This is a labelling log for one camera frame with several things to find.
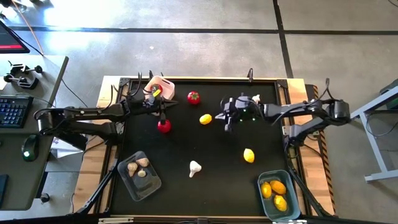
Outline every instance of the gray metal frame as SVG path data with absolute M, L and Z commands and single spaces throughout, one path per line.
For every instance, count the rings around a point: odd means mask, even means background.
M 351 119 L 361 118 L 362 124 L 365 128 L 366 135 L 368 136 L 369 142 L 371 143 L 373 149 L 373 153 L 376 156 L 377 163 L 379 164 L 381 170 L 380 173 L 365 176 L 366 182 L 398 177 L 398 169 L 387 170 L 386 164 L 384 163 L 384 160 L 381 156 L 380 149 L 379 146 L 377 145 L 376 139 L 369 132 L 372 131 L 372 129 L 370 126 L 368 127 L 368 129 L 366 128 L 366 124 L 368 123 L 367 113 L 370 111 L 374 111 L 375 109 L 385 105 L 386 103 L 396 99 L 397 97 L 398 97 L 398 86 L 394 87 L 385 94 L 377 97 L 376 99 L 370 101 L 368 104 L 362 106 L 358 110 L 351 113 Z

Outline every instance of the concrete floor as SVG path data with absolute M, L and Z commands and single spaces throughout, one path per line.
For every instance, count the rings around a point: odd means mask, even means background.
M 277 29 L 272 0 L 218 1 L 44 1 L 24 14 L 37 27 Z M 398 30 L 398 7 L 387 0 L 279 0 L 284 29 Z M 25 26 L 5 9 L 6 24 Z M 35 45 L 30 32 L 19 31 Z M 65 81 L 94 106 L 102 76 L 137 71 L 180 76 L 286 77 L 278 34 L 165 34 L 133 32 L 36 32 L 47 55 L 70 58 Z M 359 108 L 398 76 L 396 35 L 286 35 L 295 78 L 324 87 Z M 64 86 L 58 106 L 81 106 Z M 383 132 L 396 117 L 380 118 Z M 397 133 L 379 138 L 383 154 L 398 168 Z M 355 124 L 326 129 L 336 211 L 343 218 L 396 222 L 398 178 L 367 184 L 364 175 L 379 168 L 363 128 Z M 51 161 L 47 189 L 53 202 L 35 202 L 26 212 L 0 212 L 0 220 L 64 215 L 70 209 L 81 156 Z

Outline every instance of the yellow lemon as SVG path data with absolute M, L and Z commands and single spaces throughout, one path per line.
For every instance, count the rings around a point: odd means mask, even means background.
M 278 180 L 272 180 L 269 182 L 273 191 L 277 192 L 277 194 L 283 195 L 286 194 L 286 187 Z
M 251 149 L 244 149 L 243 157 L 246 162 L 254 162 L 254 152 Z
M 211 121 L 211 115 L 210 114 L 205 114 L 200 117 L 199 122 L 201 124 L 208 124 Z
M 275 196 L 274 204 L 275 204 L 276 208 L 278 208 L 278 210 L 281 212 L 285 212 L 287 210 L 286 200 L 280 195 Z
M 261 184 L 261 193 L 262 196 L 265 198 L 269 198 L 271 197 L 271 185 L 268 184 L 268 182 L 264 182 L 263 184 Z

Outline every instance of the monitor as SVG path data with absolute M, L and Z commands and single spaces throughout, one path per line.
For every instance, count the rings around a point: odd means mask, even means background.
M 0 21 L 0 54 L 29 53 L 30 50 Z

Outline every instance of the computer mouse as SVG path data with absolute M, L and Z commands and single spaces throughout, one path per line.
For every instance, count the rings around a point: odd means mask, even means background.
M 22 158 L 27 162 L 32 162 L 37 156 L 39 156 L 39 137 L 32 134 L 22 145 Z

